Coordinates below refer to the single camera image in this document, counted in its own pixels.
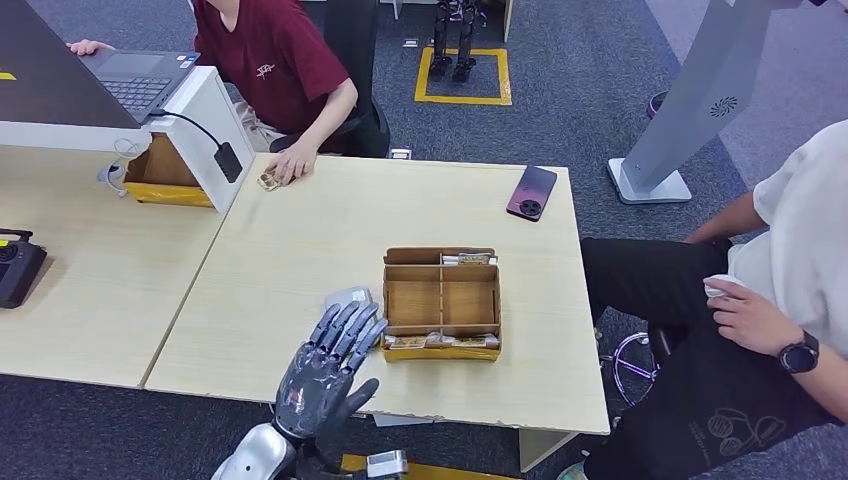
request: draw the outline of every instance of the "office chair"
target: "office chair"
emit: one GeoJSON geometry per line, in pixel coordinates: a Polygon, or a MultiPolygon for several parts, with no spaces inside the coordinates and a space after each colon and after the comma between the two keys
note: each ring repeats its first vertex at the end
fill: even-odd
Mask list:
{"type": "Polygon", "coordinates": [[[633,398],[624,388],[624,383],[621,380],[622,370],[627,370],[638,377],[644,378],[653,384],[654,380],[660,372],[663,364],[671,356],[671,352],[679,345],[686,337],[686,331],[683,329],[674,329],[668,327],[648,326],[647,332],[637,332],[622,340],[612,355],[601,355],[600,359],[604,362],[612,364],[612,376],[615,381],[615,387],[618,393],[627,402],[630,407],[639,403],[645,395],[650,391],[648,387],[639,398],[633,398]],[[652,367],[650,370],[644,369],[638,365],[628,362],[624,359],[624,354],[628,348],[633,345],[648,346],[650,348],[652,367]]]}
{"type": "MultiPolygon", "coordinates": [[[[327,1],[324,41],[345,67],[359,92],[350,116],[327,143],[343,145],[343,151],[339,153],[351,157],[385,158],[389,152],[389,125],[371,92],[378,3],[379,0],[327,1]]],[[[271,143],[271,153],[285,150],[300,138],[301,133],[275,140],[271,143]]]]}

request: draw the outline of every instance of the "open cardboard box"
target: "open cardboard box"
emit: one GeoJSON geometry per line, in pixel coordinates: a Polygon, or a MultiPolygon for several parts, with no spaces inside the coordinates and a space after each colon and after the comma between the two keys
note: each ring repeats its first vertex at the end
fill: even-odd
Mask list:
{"type": "Polygon", "coordinates": [[[150,147],[128,163],[124,188],[139,202],[212,207],[168,136],[152,136],[150,147]]]}
{"type": "Polygon", "coordinates": [[[493,334],[497,347],[428,345],[416,349],[380,347],[387,361],[408,359],[479,359],[494,361],[503,338],[497,265],[441,265],[442,255],[487,253],[481,248],[392,248],[383,258],[383,300],[387,335],[439,332],[457,338],[493,334]]]}

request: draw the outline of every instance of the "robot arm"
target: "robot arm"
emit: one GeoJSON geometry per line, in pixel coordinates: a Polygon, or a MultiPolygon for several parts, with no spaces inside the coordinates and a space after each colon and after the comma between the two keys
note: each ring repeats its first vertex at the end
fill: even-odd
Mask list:
{"type": "Polygon", "coordinates": [[[326,473],[327,466],[313,457],[315,439],[338,431],[379,387],[372,378],[348,396],[356,371],[386,328],[379,319],[366,330],[376,313],[374,303],[327,309],[280,382],[274,418],[253,427],[212,480],[367,478],[364,472],[326,473]]]}

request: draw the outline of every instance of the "knee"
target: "knee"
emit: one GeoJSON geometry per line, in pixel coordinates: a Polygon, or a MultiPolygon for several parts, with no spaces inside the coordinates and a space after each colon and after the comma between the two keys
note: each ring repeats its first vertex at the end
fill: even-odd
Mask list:
{"type": "Polygon", "coordinates": [[[603,260],[603,255],[600,251],[602,242],[602,240],[592,237],[586,237],[580,240],[580,256],[583,257],[583,270],[586,271],[587,276],[603,260]]]}
{"type": "Polygon", "coordinates": [[[670,457],[674,445],[662,441],[656,432],[662,418],[622,418],[618,429],[606,444],[594,449],[584,468],[590,479],[630,478],[689,478],[670,474],[670,457]]]}

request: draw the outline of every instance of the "desk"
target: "desk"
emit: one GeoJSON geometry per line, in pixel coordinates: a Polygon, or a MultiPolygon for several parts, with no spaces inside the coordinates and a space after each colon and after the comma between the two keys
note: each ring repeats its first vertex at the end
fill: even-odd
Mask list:
{"type": "Polygon", "coordinates": [[[272,401],[327,293],[364,284],[380,299],[387,248],[492,247],[500,358],[387,364],[374,352],[358,380],[382,383],[365,411],[520,428],[525,470],[569,432],[608,433],[568,171],[554,169],[532,223],[505,213],[522,170],[321,157],[291,187],[245,183],[145,388],[272,401]]]}
{"type": "Polygon", "coordinates": [[[115,154],[0,147],[0,226],[47,249],[21,307],[0,310],[0,372],[138,387],[223,221],[120,199],[115,154]]]}

